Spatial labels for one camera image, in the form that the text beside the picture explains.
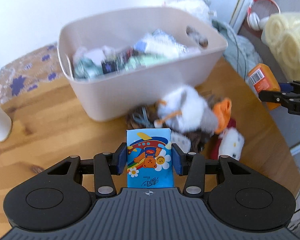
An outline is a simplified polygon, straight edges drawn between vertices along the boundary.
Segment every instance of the plush toy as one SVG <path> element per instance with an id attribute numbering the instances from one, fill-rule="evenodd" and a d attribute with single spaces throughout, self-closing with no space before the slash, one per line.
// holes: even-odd
<path id="1" fill-rule="evenodd" d="M 217 160 L 220 155 L 228 155 L 237 161 L 240 160 L 244 137 L 235 127 L 235 120 L 230 118 L 227 128 L 219 135 L 219 139 L 210 153 L 211 159 Z"/>
<path id="2" fill-rule="evenodd" d="M 128 130 L 154 128 L 154 121 L 158 119 L 158 115 L 152 106 L 138 106 L 130 110 L 126 115 L 126 124 Z M 174 130 L 171 131 L 171 143 L 176 143 L 185 153 L 200 152 L 211 135 L 202 131 L 187 132 L 181 134 Z"/>
<path id="3" fill-rule="evenodd" d="M 227 127 L 231 116 L 231 106 L 229 98 L 225 98 L 213 106 L 212 111 L 218 118 L 218 128 L 215 130 L 216 134 L 220 134 Z"/>
<path id="4" fill-rule="evenodd" d="M 201 130 L 210 134 L 218 128 L 218 119 L 207 101 L 190 86 L 183 86 L 162 98 L 157 114 L 160 119 L 154 122 L 156 128 L 166 123 L 181 133 Z"/>

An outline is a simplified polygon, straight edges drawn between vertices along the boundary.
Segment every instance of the blue tissue pack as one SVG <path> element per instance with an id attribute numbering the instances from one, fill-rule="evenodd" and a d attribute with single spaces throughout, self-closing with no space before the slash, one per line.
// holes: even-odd
<path id="1" fill-rule="evenodd" d="M 127 130 L 128 187 L 174 187 L 171 130 Z"/>

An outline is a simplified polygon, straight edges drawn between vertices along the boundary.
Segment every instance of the white plush toy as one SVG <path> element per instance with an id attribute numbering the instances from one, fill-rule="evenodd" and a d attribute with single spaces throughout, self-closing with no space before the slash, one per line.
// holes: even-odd
<path id="1" fill-rule="evenodd" d="M 241 151 L 244 145 L 244 137 L 240 134 L 236 128 L 226 128 L 222 134 L 219 135 L 222 138 L 219 146 L 220 155 L 228 155 L 237 161 L 240 160 Z"/>
<path id="2" fill-rule="evenodd" d="M 190 139 L 188 137 L 180 134 L 180 133 L 171 132 L 171 143 L 178 144 L 179 148 L 184 153 L 190 152 L 190 148 L 191 148 L 191 141 L 190 141 Z"/>
<path id="3" fill-rule="evenodd" d="M 156 128 L 166 123 L 181 133 L 201 129 L 213 134 L 218 127 L 218 119 L 207 101 L 190 86 L 183 86 L 166 95 L 158 102 L 157 108 L 160 120 L 154 122 Z"/>

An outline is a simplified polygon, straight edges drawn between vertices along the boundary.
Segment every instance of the headphones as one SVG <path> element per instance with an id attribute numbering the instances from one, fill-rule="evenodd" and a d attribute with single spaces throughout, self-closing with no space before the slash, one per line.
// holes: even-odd
<path id="1" fill-rule="evenodd" d="M 266 23 L 267 21 L 269 20 L 269 17 L 265 17 L 265 18 L 262 18 L 260 20 L 259 16 L 255 13 L 255 12 L 252 12 L 252 6 L 253 4 L 256 2 L 256 1 L 259 1 L 259 0 L 252 0 L 252 3 L 249 5 L 248 7 L 248 16 L 247 16 L 247 22 L 248 22 L 248 26 L 252 29 L 252 30 L 255 30 L 255 31 L 262 31 L 263 28 L 266 26 Z M 274 1 L 274 0 L 267 0 L 269 2 L 271 2 L 272 4 L 274 4 L 279 13 L 281 13 L 280 11 L 280 8 L 278 6 L 278 4 Z"/>

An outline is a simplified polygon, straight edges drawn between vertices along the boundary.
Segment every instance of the cartoon bear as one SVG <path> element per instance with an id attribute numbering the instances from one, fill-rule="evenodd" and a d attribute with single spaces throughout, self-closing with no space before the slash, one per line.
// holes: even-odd
<path id="1" fill-rule="evenodd" d="M 145 158 L 143 163 L 144 168 L 156 168 L 157 163 L 155 163 L 155 158 L 160 154 L 161 150 L 162 149 L 158 147 L 145 147 L 144 152 L 135 157 L 133 161 L 135 163 L 139 163 L 143 158 Z"/>

